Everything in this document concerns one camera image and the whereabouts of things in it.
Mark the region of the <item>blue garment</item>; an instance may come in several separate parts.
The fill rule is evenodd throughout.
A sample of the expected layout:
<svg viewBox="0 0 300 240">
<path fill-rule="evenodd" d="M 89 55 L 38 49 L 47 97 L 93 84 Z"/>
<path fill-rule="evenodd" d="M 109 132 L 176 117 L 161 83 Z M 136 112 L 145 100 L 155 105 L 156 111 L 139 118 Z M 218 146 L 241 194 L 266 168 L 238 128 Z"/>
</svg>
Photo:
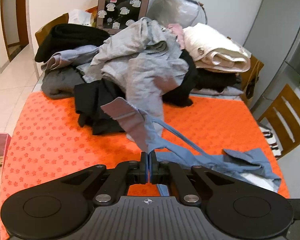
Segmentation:
<svg viewBox="0 0 300 240">
<path fill-rule="evenodd" d="M 202 165 L 266 190 L 273 192 L 279 190 L 281 178 L 273 172 L 269 160 L 260 148 L 246 152 L 225 149 L 222 155 L 209 155 L 161 119 L 136 108 L 123 98 L 116 98 L 101 106 L 101 109 L 119 123 L 140 150 L 146 153 L 156 151 L 158 161 L 166 160 L 178 163 L 183 168 Z M 196 150 L 198 155 L 194 155 L 190 150 L 162 138 L 157 133 L 158 127 L 166 129 L 181 139 Z"/>
</svg>

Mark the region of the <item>black garment on mat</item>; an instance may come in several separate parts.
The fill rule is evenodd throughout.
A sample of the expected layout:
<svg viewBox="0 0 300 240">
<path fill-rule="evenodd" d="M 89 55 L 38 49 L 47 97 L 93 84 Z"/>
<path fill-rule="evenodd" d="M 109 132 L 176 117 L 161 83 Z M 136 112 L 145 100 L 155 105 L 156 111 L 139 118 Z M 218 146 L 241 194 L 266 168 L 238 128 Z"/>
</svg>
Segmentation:
<svg viewBox="0 0 300 240">
<path fill-rule="evenodd" d="M 101 109 L 118 97 L 126 95 L 118 85 L 105 79 L 76 85 L 74 98 L 79 126 L 90 126 L 92 135 L 123 132 L 119 123 Z"/>
</svg>

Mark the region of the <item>orange flower-pattern mat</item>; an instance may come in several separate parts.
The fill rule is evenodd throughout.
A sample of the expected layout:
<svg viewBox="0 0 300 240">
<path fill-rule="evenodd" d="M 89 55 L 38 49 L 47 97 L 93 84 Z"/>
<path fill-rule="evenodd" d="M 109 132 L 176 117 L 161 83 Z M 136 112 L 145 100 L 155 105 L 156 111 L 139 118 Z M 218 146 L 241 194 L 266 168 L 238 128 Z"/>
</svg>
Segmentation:
<svg viewBox="0 0 300 240">
<path fill-rule="evenodd" d="M 237 100 L 194 96 L 189 107 L 164 105 L 167 124 L 210 155 L 225 149 L 260 148 L 273 172 L 282 172 L 247 106 Z M 0 200 L 12 194 L 87 167 L 114 168 L 140 160 L 138 146 L 125 133 L 93 135 L 78 125 L 73 98 L 51 100 L 41 92 L 27 98 L 14 129 L 2 172 Z"/>
</svg>

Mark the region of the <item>light grey garment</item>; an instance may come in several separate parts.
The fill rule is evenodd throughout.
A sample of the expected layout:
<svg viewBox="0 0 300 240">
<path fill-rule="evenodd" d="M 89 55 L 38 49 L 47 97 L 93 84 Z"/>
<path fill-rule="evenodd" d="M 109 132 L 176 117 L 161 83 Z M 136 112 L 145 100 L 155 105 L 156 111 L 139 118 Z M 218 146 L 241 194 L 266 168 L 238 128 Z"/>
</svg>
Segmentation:
<svg viewBox="0 0 300 240">
<path fill-rule="evenodd" d="M 91 63 L 78 70 L 87 83 L 107 79 L 117 84 L 130 104 L 163 119 L 162 96 L 179 87 L 189 70 L 180 56 L 177 37 L 143 17 L 105 40 Z"/>
</svg>

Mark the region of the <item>dark grey garment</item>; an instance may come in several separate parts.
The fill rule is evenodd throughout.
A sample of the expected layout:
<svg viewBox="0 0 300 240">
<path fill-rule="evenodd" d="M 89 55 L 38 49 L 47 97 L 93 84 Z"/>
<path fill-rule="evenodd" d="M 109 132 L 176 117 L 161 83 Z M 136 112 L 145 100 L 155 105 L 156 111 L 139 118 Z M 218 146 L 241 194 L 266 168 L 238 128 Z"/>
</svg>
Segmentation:
<svg viewBox="0 0 300 240">
<path fill-rule="evenodd" d="M 42 81 L 43 93 L 54 100 L 74 96 L 74 87 L 85 83 L 77 69 L 60 68 L 46 71 Z"/>
</svg>

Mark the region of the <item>cardboard box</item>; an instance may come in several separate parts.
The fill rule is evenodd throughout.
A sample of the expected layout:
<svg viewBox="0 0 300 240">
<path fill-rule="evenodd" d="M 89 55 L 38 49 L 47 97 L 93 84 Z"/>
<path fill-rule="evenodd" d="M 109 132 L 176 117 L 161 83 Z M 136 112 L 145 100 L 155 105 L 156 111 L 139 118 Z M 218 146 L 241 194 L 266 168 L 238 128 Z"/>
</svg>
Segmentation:
<svg viewBox="0 0 300 240">
<path fill-rule="evenodd" d="M 259 78 L 259 73 L 264 67 L 264 63 L 259 59 L 251 55 L 250 58 L 250 69 L 247 72 L 241 73 L 241 86 L 243 93 L 240 95 L 240 98 L 246 104 L 247 107 L 250 106 L 254 96 L 254 90 L 256 83 Z"/>
</svg>

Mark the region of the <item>lavender folded garment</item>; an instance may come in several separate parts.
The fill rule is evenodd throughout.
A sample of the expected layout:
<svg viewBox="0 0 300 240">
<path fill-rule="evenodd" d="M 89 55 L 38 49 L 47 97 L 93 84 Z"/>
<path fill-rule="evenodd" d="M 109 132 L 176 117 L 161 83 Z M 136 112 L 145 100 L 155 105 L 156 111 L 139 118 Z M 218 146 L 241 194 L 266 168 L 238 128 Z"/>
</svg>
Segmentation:
<svg viewBox="0 0 300 240">
<path fill-rule="evenodd" d="M 95 45 L 80 46 L 75 49 L 63 50 L 54 53 L 46 62 L 41 65 L 42 71 L 51 71 L 73 64 L 79 66 L 92 61 L 99 52 Z"/>
</svg>

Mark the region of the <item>wooden chair at right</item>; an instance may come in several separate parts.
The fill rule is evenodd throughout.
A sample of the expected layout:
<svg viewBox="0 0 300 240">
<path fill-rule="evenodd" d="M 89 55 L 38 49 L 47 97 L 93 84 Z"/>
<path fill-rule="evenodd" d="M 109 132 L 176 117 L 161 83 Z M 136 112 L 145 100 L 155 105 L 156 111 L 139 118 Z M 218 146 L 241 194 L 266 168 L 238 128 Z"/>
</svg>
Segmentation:
<svg viewBox="0 0 300 240">
<path fill-rule="evenodd" d="M 284 86 L 258 121 L 264 119 L 278 137 L 282 156 L 300 145 L 300 99 L 290 85 Z"/>
</svg>

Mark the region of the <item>pink garment in pile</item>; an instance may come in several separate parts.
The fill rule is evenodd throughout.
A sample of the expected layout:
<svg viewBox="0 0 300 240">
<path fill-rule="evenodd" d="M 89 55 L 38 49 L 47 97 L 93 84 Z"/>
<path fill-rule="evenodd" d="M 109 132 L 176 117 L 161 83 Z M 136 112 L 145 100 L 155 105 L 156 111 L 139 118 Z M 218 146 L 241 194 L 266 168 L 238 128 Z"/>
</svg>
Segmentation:
<svg viewBox="0 0 300 240">
<path fill-rule="evenodd" d="M 170 23 L 167 28 L 177 37 L 180 49 L 185 49 L 184 31 L 181 25 L 177 23 Z"/>
</svg>

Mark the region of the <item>clear plastic bag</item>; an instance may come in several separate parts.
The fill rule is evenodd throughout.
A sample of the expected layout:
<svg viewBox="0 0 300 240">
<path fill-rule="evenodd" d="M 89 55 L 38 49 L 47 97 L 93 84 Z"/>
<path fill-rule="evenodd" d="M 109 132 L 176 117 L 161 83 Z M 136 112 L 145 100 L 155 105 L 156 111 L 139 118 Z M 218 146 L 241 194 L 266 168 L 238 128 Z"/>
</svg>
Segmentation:
<svg viewBox="0 0 300 240">
<path fill-rule="evenodd" d="M 164 27 L 179 24 L 186 28 L 195 22 L 208 23 L 204 5 L 197 0 L 153 0 L 146 16 Z"/>
</svg>

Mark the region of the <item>white paper bag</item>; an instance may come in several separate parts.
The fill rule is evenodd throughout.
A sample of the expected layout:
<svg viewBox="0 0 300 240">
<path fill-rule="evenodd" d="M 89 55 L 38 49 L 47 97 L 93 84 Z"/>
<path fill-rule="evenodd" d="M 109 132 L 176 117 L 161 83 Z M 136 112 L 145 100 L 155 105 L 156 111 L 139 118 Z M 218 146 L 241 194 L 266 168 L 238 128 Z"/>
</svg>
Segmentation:
<svg viewBox="0 0 300 240">
<path fill-rule="evenodd" d="M 83 10 L 74 9 L 68 12 L 69 19 L 68 23 L 70 24 L 77 24 L 77 25 L 85 25 L 85 26 L 92 26 L 92 14 Z"/>
</svg>

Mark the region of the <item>water dispenser cabinet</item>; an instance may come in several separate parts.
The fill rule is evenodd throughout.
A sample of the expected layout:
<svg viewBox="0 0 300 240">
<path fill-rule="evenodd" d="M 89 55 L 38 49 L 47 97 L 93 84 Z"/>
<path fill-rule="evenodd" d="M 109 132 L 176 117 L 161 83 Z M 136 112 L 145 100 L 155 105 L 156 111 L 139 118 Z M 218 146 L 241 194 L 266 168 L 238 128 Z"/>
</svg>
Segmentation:
<svg viewBox="0 0 300 240">
<path fill-rule="evenodd" d="M 96 27 L 116 34 L 146 16 L 149 0 L 98 0 Z"/>
</svg>

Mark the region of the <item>grey refrigerator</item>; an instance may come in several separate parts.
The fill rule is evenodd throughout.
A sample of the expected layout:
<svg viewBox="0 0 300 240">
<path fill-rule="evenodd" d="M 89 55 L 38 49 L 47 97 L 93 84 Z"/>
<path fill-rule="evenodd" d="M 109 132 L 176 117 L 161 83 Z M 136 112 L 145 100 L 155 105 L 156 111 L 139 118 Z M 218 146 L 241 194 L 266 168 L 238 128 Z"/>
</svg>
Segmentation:
<svg viewBox="0 0 300 240">
<path fill-rule="evenodd" d="M 259 118 L 285 85 L 300 86 L 300 0 L 263 0 L 244 46 L 264 64 L 249 107 Z"/>
</svg>

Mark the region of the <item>wooden chair by wall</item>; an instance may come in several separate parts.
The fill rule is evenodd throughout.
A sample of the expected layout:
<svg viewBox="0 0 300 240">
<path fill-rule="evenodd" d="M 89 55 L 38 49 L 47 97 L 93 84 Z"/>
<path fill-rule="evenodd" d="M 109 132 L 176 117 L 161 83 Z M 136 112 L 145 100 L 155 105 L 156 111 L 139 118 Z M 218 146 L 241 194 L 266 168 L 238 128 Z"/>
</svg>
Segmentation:
<svg viewBox="0 0 300 240">
<path fill-rule="evenodd" d="M 69 20 L 69 14 L 65 13 L 54 20 L 50 21 L 46 25 L 42 26 L 36 33 L 35 37 L 37 40 L 38 45 L 41 45 L 44 39 L 47 37 L 47 35 L 50 33 L 50 30 L 58 24 L 68 23 Z"/>
</svg>

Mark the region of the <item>brown door frame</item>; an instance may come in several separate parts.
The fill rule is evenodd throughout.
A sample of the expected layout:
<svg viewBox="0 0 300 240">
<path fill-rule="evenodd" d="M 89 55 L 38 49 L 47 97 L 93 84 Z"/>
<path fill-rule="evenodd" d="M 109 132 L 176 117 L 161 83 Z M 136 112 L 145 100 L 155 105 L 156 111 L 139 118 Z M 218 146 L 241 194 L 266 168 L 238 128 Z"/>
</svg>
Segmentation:
<svg viewBox="0 0 300 240">
<path fill-rule="evenodd" d="M 0 0 L 0 13 L 5 47 L 12 61 L 29 44 L 26 0 Z"/>
</svg>

